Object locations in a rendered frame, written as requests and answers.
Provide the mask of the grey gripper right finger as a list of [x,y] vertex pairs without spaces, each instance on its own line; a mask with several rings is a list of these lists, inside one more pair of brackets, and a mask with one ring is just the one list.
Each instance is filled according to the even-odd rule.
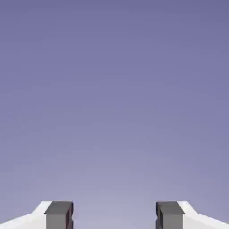
[[157,201],[155,210],[155,229],[229,229],[229,223],[196,212],[187,201]]

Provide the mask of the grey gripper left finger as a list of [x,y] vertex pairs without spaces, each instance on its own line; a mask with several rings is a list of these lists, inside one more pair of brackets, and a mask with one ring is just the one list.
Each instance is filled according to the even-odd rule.
[[74,229],[72,201],[42,201],[32,213],[0,224],[0,229]]

